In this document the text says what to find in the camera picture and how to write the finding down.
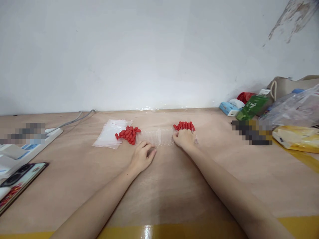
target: wall stain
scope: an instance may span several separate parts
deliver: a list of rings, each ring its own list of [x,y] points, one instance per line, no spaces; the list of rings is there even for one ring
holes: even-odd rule
[[[319,8],[318,0],[290,0],[283,11],[282,15],[278,19],[276,25],[270,32],[268,39],[271,40],[275,30],[282,25],[293,23],[293,28],[289,33],[289,37],[286,43],[289,43],[293,34],[302,30],[308,23],[310,18]]]

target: table surface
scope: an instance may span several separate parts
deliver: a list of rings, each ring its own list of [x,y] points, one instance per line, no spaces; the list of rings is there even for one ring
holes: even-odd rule
[[[2,128],[18,128],[27,122],[40,122],[54,128],[77,115],[2,116],[0,124]],[[243,182],[295,235],[304,235],[303,224],[312,228],[319,225],[318,174],[277,145],[249,145],[232,130],[234,118],[210,108],[97,112],[64,127],[64,132],[31,161],[50,165],[0,217],[0,234],[44,232],[43,238],[49,237],[129,164],[135,147],[126,141],[117,150],[92,146],[108,119],[133,120],[132,126],[141,130],[192,121],[200,147]],[[229,227],[232,230],[221,236]],[[101,237],[120,238],[120,234],[133,235],[134,231],[140,237],[141,231],[150,229],[153,235],[161,232],[161,236],[156,234],[158,238],[170,231],[175,235],[181,232],[183,238],[203,233],[207,237],[210,233],[245,237],[199,170],[176,145],[158,147],[153,163],[131,184]]]

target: green bottle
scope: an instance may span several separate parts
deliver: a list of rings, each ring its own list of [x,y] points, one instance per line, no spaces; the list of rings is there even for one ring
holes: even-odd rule
[[[268,101],[268,93],[270,90],[261,89],[258,95],[250,97],[249,101],[242,108],[242,111],[236,116],[238,120],[251,120]]]

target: yellow tape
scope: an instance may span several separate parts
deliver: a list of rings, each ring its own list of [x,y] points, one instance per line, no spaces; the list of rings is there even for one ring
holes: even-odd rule
[[[296,159],[298,159],[303,164],[307,165],[309,168],[311,168],[316,173],[319,173],[319,161],[316,160],[311,155],[301,152],[298,150],[291,150],[284,148],[280,143],[278,143],[275,139],[273,140],[275,144],[277,144],[280,148],[285,150],[286,152],[290,153],[292,156],[294,156]]]
[[[284,217],[279,221],[295,238],[318,238],[319,216]],[[49,239],[53,232],[0,235],[0,239]],[[201,224],[163,224],[134,227],[105,227],[98,239],[193,239],[247,238],[235,221],[213,221]]]

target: hand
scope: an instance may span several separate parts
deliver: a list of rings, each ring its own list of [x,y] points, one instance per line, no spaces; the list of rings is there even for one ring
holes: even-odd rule
[[[141,142],[137,146],[130,163],[130,167],[136,170],[137,173],[142,172],[152,163],[157,150],[153,149],[153,151],[147,157],[147,152],[151,148],[155,148],[155,146],[146,141]]]
[[[181,129],[177,131],[176,135],[173,135],[174,142],[182,149],[187,149],[194,145],[196,139],[196,132],[190,131],[190,129]]]

